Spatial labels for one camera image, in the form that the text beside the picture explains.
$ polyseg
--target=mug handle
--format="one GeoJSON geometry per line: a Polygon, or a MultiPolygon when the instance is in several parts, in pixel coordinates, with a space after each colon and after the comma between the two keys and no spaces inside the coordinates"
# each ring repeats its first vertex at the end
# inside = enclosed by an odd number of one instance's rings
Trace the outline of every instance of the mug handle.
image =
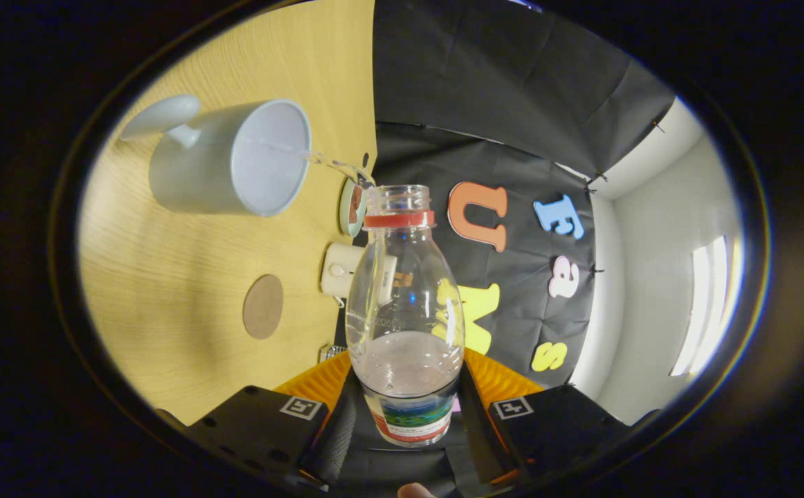
{"type": "Polygon", "coordinates": [[[196,144],[200,131],[186,123],[196,117],[199,108],[199,98],[195,95],[164,98],[134,116],[122,130],[120,140],[127,142],[153,133],[165,133],[189,149],[196,144]]]}

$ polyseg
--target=foam letter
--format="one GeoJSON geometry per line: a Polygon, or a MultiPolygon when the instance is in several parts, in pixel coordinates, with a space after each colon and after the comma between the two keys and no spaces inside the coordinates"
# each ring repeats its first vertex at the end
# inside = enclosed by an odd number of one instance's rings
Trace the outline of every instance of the foam letter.
{"type": "Polygon", "coordinates": [[[531,361],[531,368],[537,372],[545,371],[545,369],[554,371],[554,369],[559,368],[565,363],[566,356],[567,346],[565,343],[557,342],[552,344],[551,342],[544,342],[534,351],[534,360],[531,361]]]}
{"type": "MultiPolygon", "coordinates": [[[[475,321],[496,311],[500,304],[500,286],[491,284],[487,289],[459,286],[458,290],[460,291],[462,316],[465,320],[465,346],[481,354],[487,354],[487,350],[491,347],[491,332],[475,324],[475,321]]],[[[444,300],[444,294],[447,291],[447,287],[439,283],[440,302],[444,300]]],[[[441,323],[433,327],[433,334],[444,339],[448,331],[444,324],[445,321],[441,317],[439,317],[439,321],[441,323]]]]}
{"type": "Polygon", "coordinates": [[[570,202],[569,196],[563,195],[562,197],[563,199],[559,202],[551,204],[541,204],[540,201],[535,201],[534,211],[537,211],[537,218],[540,219],[540,224],[544,230],[550,231],[552,230],[552,225],[558,223],[559,226],[556,227],[557,234],[565,235],[573,230],[573,237],[576,240],[580,240],[585,233],[583,225],[579,222],[577,211],[573,207],[573,202],[570,202]]]}
{"type": "Polygon", "coordinates": [[[489,229],[469,223],[464,215],[467,204],[481,205],[481,207],[493,210],[500,218],[503,218],[506,216],[507,207],[506,189],[503,187],[490,189],[478,183],[461,182],[451,189],[448,198],[448,221],[456,234],[464,239],[490,243],[494,249],[497,249],[497,252],[503,252],[506,249],[506,227],[500,224],[489,229]]]}
{"type": "Polygon", "coordinates": [[[552,265],[552,278],[550,278],[550,296],[570,297],[577,291],[579,284],[579,268],[571,264],[565,256],[556,258],[552,265]]]}

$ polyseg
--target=wooden table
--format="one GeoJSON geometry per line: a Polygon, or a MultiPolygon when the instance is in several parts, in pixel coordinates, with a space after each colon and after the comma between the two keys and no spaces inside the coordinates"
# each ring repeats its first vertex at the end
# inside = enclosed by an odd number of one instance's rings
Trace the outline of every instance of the wooden table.
{"type": "Polygon", "coordinates": [[[307,111],[313,150],[353,164],[377,157],[371,87],[373,0],[315,0],[243,22],[155,81],[93,168],[80,219],[80,269],[104,346],[149,401],[190,425],[244,385],[273,388],[317,362],[338,308],[319,291],[322,256],[349,242],[338,223],[345,177],[310,167],[278,216],[176,214],[156,204],[148,167],[160,136],[118,141],[134,114],[198,95],[203,111],[290,98],[307,111]],[[285,291],[278,330],[244,329],[261,275],[285,291]]]}

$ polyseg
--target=plastic bottle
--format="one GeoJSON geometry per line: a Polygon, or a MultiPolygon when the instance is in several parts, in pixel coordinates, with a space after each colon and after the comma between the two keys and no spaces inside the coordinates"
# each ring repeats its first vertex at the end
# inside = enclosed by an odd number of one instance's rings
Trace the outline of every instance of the plastic bottle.
{"type": "Polygon", "coordinates": [[[433,242],[427,187],[373,187],[366,204],[347,346],[380,435],[420,448],[450,425],[465,344],[460,294],[433,242]]]}

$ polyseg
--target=white mug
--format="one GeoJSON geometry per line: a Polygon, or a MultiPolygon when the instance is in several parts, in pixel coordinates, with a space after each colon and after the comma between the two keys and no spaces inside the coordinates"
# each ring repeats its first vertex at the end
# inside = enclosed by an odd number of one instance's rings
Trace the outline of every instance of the white mug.
{"type": "Polygon", "coordinates": [[[196,116],[195,95],[175,95],[141,111],[123,140],[165,132],[149,163],[149,188],[179,212],[273,216],[303,186],[310,121],[291,100],[235,105],[196,116]]]}

